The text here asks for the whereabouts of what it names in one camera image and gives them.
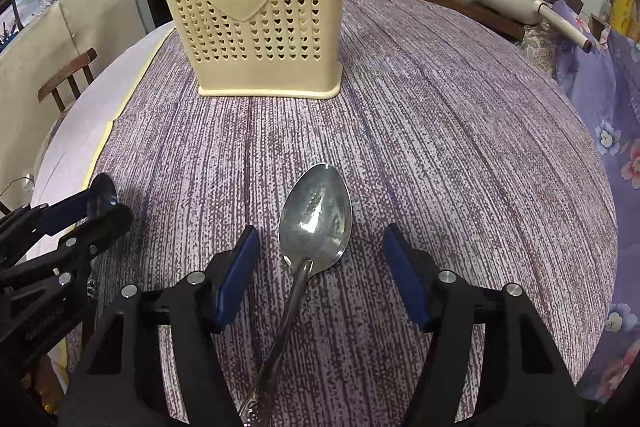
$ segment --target yellow tablecloth trim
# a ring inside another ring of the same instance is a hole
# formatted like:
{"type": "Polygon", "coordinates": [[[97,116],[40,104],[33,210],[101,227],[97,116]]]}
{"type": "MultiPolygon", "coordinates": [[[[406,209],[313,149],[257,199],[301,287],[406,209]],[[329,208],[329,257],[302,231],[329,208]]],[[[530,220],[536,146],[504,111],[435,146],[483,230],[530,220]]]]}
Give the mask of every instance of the yellow tablecloth trim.
{"type": "Polygon", "coordinates": [[[149,69],[149,66],[151,65],[151,62],[153,61],[154,58],[156,58],[156,55],[158,54],[158,51],[160,51],[160,48],[162,48],[162,45],[164,44],[164,42],[169,38],[169,35],[171,35],[171,33],[173,33],[173,32],[174,32],[174,29],[171,28],[169,30],[169,32],[167,33],[167,35],[162,37],[161,41],[158,42],[158,45],[153,50],[153,52],[149,55],[149,58],[147,59],[145,65],[140,70],[140,73],[138,73],[138,76],[136,77],[135,81],[131,85],[131,88],[129,89],[129,92],[127,93],[127,95],[122,100],[122,103],[120,104],[120,107],[116,111],[116,114],[113,115],[113,118],[111,118],[111,120],[107,122],[107,125],[106,125],[105,130],[104,130],[104,134],[102,135],[102,138],[100,139],[100,143],[98,143],[98,147],[95,150],[94,157],[91,159],[91,163],[89,163],[89,170],[87,171],[86,176],[84,177],[84,182],[82,182],[82,188],[80,190],[86,190],[87,188],[89,188],[89,184],[91,183],[91,178],[92,178],[92,176],[94,174],[95,165],[98,163],[98,158],[100,157],[100,154],[102,153],[102,149],[104,149],[104,146],[107,143],[107,140],[111,136],[111,130],[113,129],[113,122],[120,117],[120,115],[124,111],[124,108],[127,107],[127,103],[129,103],[129,100],[133,96],[133,93],[135,92],[136,87],[138,87],[138,84],[142,80],[142,77],[145,76],[146,70],[149,69]]]}

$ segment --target metal spoon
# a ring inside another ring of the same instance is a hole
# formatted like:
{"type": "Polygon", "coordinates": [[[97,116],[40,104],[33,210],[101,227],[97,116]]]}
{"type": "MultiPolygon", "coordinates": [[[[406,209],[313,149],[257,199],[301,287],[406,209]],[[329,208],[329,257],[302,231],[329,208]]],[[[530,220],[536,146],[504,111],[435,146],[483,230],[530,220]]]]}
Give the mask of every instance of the metal spoon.
{"type": "Polygon", "coordinates": [[[311,167],[289,193],[280,215],[278,236],[282,256],[295,273],[293,286],[269,356],[240,408],[245,427],[268,425],[280,362],[306,282],[338,262],[349,242],[351,219],[347,187],[331,165],[311,167]]]}

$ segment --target purple striped tablecloth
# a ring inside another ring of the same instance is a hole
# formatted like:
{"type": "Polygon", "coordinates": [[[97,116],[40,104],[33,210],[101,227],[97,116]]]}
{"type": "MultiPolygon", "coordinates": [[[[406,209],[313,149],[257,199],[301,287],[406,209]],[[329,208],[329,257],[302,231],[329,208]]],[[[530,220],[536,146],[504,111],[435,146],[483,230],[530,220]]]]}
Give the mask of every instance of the purple striped tablecloth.
{"type": "MultiPolygon", "coordinates": [[[[575,380],[602,329],[616,219],[593,141],[551,77],[452,10],[344,0],[342,91],[333,100],[203,98],[176,34],[153,60],[98,160],[135,224],[97,266],[102,307],[126,283],[155,289],[203,268],[245,224],[262,253],[234,323],[217,338],[239,405],[291,284],[278,216],[308,167],[330,162],[353,199],[339,264],[309,283],[284,358],[273,426],[395,426],[428,338],[382,253],[398,223],[469,282],[520,282],[575,380]]],[[[161,331],[172,414],[186,420],[161,331]]],[[[461,415],[478,387],[476,329],[461,415]]]]}

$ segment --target beige panel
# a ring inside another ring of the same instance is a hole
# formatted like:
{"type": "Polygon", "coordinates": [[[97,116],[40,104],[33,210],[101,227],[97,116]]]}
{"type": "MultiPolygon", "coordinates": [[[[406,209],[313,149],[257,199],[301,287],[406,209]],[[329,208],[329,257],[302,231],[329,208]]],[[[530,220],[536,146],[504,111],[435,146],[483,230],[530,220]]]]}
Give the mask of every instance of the beige panel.
{"type": "MultiPolygon", "coordinates": [[[[60,114],[52,96],[38,103],[38,90],[78,52],[55,4],[34,19],[0,54],[0,190],[27,172],[42,141],[60,114]]],[[[60,88],[63,100],[73,100],[68,84],[60,88]]],[[[24,184],[17,182],[2,195],[14,208],[29,201],[24,184]]]]}
{"type": "Polygon", "coordinates": [[[135,0],[60,0],[60,5],[78,52],[94,48],[98,54],[91,64],[94,76],[146,35],[135,0]]]}

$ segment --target chair backrest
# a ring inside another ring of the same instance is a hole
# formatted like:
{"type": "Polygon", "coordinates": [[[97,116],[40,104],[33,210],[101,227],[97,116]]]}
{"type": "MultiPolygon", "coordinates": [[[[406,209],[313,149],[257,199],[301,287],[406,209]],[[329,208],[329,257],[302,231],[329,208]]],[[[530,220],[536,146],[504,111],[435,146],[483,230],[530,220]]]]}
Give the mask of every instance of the chair backrest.
{"type": "Polygon", "coordinates": [[[54,74],[38,91],[38,102],[42,102],[49,93],[53,95],[53,99],[56,101],[56,104],[60,110],[60,112],[65,112],[65,104],[62,102],[60,98],[60,93],[58,92],[58,86],[62,84],[65,80],[69,81],[69,86],[71,86],[71,91],[74,94],[75,99],[80,98],[80,90],[78,89],[78,84],[76,84],[76,80],[74,79],[74,73],[76,71],[82,70],[84,72],[84,76],[86,78],[86,83],[91,84],[94,81],[94,76],[91,73],[91,69],[89,69],[89,64],[95,60],[97,57],[97,53],[93,48],[89,48],[83,54],[78,55],[78,57],[74,58],[71,62],[69,62],[66,66],[61,68],[58,73],[54,74]]]}

